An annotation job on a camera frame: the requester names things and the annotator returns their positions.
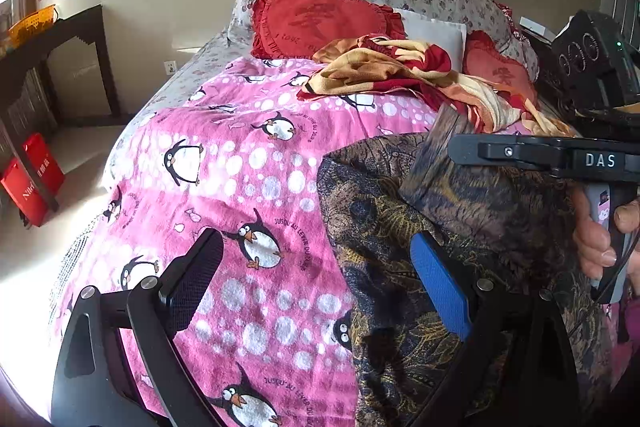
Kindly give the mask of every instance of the blue gripper pad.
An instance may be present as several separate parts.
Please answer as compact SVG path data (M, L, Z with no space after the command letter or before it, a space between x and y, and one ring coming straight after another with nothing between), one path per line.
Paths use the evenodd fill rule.
M468 298L436 250L443 256L444 252L433 238L430 239L424 232L418 232L411 238L411 261L444 327L464 341L472 326Z

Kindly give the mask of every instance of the hand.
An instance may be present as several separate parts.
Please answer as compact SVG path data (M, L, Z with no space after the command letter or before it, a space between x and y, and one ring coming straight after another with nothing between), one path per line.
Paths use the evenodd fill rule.
M591 219L589 200L582 187L574 188L571 199L575 207L574 241L580 254L580 267L590 279L602 279L603 267L616 262L609 231ZM620 232L633 232L640 225L640 200L619 206L613 219ZM627 274L636 295L640 295L640 241L629 259Z

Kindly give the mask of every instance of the penguin print blanket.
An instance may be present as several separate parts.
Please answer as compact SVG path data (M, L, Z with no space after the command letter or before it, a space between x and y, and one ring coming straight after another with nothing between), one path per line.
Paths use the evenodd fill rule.
M238 58L183 107L151 113L60 302L59 342L87 284L133 288L185 254L205 227L222 264L175 345L230 426L352 426L353 299L316 193L322 156L357 140L423 132L435 113L394 94L300 102L310 60ZM162 412L130 331L123 340L146 405Z

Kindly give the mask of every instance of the penguin beak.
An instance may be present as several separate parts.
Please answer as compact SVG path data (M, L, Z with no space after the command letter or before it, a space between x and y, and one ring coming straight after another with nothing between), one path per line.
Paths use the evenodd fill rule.
M240 396L238 393L236 393L235 395L233 395L231 397L231 401L230 401L233 405L235 405L236 407L239 407L240 409L242 409L242 404L246 403L246 401L244 400L244 398L242 398L242 396Z

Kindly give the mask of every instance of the screw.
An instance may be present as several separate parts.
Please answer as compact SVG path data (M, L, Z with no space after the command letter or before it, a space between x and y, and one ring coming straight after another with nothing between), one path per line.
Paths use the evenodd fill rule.
M85 286L82 288L80 292L80 296L82 299L88 299L89 297L93 297L95 293L95 288L93 286Z
M494 289L494 282L491 279L478 279L476 283L478 288L480 288L483 292L490 292Z
M554 296L553 294L547 290L546 288L542 288L539 292L538 295L540 295L540 298L543 301L550 301Z
M143 290L150 290L156 284L158 284L158 277L154 277L153 275L150 275L148 277L145 277L142 280L142 282L140 283L140 286L142 286Z

